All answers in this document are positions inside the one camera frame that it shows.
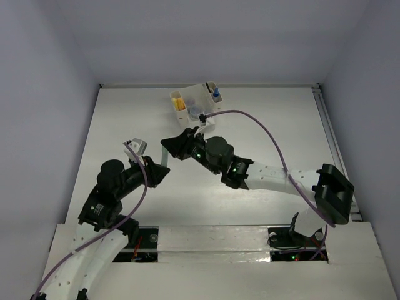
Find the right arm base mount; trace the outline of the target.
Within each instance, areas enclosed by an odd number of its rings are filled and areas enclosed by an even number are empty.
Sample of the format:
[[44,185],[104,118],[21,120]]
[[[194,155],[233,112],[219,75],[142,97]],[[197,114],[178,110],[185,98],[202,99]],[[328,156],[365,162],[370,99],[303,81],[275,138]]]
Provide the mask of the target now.
[[294,231],[299,213],[292,218],[290,225],[269,227],[267,244],[270,247],[272,262],[324,261],[328,262],[326,234],[322,229],[313,236],[305,237]]

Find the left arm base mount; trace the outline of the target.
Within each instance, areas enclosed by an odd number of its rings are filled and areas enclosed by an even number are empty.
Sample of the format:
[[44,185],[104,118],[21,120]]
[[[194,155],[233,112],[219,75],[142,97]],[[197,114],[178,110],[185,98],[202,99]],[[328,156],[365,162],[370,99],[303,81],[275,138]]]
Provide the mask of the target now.
[[114,263],[158,262],[158,227],[142,227],[129,218],[117,230],[128,237],[128,244],[114,258]]

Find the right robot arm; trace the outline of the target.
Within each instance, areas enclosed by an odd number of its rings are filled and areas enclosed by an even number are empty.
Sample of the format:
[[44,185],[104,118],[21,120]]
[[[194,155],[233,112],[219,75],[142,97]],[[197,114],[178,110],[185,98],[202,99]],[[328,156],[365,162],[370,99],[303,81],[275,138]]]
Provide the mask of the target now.
[[326,225],[347,225],[350,220],[354,185],[334,165],[317,170],[286,170],[235,155],[234,147],[223,137],[204,138],[196,128],[161,140],[161,145],[181,161],[193,158],[221,182],[233,189],[268,190],[301,196],[307,209],[297,212],[287,230],[295,245],[304,244]]

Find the green highlighter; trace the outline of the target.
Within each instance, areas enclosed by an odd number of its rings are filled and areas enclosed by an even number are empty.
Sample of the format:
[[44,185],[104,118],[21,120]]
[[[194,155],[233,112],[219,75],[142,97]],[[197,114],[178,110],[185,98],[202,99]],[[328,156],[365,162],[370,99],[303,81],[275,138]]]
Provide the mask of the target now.
[[169,152],[165,147],[162,147],[161,165],[168,167]]

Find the clear blue spray bottle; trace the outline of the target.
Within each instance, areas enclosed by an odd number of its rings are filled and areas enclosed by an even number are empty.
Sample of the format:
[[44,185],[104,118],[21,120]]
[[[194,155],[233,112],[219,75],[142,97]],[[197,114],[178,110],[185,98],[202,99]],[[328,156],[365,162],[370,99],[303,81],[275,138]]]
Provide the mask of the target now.
[[218,87],[215,87],[212,96],[213,96],[215,102],[219,102],[219,88]]

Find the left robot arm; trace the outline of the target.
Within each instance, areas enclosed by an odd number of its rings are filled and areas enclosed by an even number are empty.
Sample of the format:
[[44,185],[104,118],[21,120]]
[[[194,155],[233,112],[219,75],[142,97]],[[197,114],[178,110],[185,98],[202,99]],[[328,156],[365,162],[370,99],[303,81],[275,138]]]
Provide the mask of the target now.
[[90,299],[102,276],[125,247],[141,242],[139,223],[122,215],[122,200],[140,186],[157,187],[170,172],[168,155],[161,163],[149,156],[104,162],[97,183],[78,216],[69,254],[40,283],[32,299]]

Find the yellow highlighter cap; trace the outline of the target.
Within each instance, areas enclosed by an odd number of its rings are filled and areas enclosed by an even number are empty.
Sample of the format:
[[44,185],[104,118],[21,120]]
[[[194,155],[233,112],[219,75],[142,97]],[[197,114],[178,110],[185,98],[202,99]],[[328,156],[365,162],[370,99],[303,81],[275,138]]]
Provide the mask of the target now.
[[178,100],[175,97],[172,99],[172,103],[174,105],[175,110],[178,111],[179,110]]

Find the orange highlighter cap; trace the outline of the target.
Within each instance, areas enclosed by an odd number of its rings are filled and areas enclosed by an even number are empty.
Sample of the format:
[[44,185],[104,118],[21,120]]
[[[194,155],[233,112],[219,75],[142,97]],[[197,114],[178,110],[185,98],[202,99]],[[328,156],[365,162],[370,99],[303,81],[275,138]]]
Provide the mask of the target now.
[[185,109],[185,103],[182,97],[177,98],[177,102],[179,105],[179,110],[182,111]]

